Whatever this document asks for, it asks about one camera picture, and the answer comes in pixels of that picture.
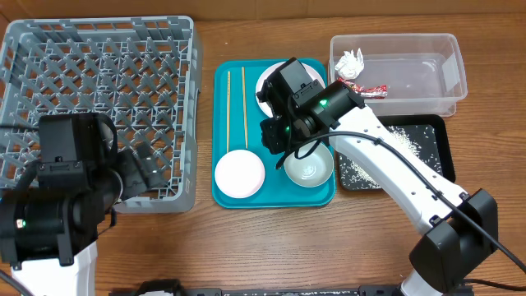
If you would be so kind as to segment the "grey bowl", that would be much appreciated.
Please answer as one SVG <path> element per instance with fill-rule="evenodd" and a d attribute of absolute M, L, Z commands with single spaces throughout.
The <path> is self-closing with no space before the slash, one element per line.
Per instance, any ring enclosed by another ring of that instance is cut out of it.
<path fill-rule="evenodd" d="M 284 161 L 284 170 L 288 177 L 301 187 L 318 187 L 329 180 L 334 171 L 334 159 L 330 150 L 319 144 L 304 159 L 291 154 Z"/>

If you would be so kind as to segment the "white tissue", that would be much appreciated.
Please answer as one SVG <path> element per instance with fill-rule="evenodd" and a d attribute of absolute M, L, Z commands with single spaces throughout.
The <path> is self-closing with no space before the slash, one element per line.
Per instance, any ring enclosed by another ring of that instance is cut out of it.
<path fill-rule="evenodd" d="M 344 51 L 344 55 L 339 59 L 335 65 L 335 70 L 340 78 L 345 80 L 356 79 L 364 70 L 365 63 L 362 55 L 362 50 L 357 52 Z"/>

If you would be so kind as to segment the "red snack wrapper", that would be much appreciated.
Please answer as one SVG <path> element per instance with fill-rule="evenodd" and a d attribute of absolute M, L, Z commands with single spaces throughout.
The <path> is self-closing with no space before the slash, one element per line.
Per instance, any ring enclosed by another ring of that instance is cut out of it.
<path fill-rule="evenodd" d="M 342 78 L 339 78 L 339 80 L 366 99 L 384 99 L 388 95 L 387 85 L 365 88 L 352 81 L 344 80 Z"/>

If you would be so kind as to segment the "pile of white rice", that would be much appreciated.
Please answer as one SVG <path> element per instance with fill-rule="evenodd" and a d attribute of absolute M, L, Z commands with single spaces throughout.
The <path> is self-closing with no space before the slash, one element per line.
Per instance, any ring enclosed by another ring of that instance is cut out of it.
<path fill-rule="evenodd" d="M 385 128 L 423 163 L 438 174 L 443 174 L 435 129 L 431 125 L 386 126 Z M 338 154 L 338 156 L 340 183 L 344 189 L 348 191 L 381 189 L 358 164 L 345 155 Z"/>

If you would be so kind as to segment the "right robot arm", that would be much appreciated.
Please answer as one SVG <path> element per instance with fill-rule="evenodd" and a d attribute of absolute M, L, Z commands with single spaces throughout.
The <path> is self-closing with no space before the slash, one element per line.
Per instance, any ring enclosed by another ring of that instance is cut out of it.
<path fill-rule="evenodd" d="M 421 239 L 409 254 L 413 271 L 402 295 L 455 291 L 495 250 L 498 208 L 480 189 L 468 194 L 402 146 L 363 98 L 341 81 L 266 80 L 258 99 L 273 116 L 261 122 L 262 143 L 273 154 L 298 156 L 312 142 L 327 142 L 357 163 L 395 200 Z"/>

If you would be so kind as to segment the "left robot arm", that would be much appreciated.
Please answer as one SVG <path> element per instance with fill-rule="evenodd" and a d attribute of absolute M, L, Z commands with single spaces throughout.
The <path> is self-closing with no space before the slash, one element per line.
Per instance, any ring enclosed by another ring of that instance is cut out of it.
<path fill-rule="evenodd" d="M 40 118 L 40 154 L 1 193 L 1 279 L 20 295 L 93 295 L 98 226 L 166 180 L 150 144 L 119 150 L 103 113 Z"/>

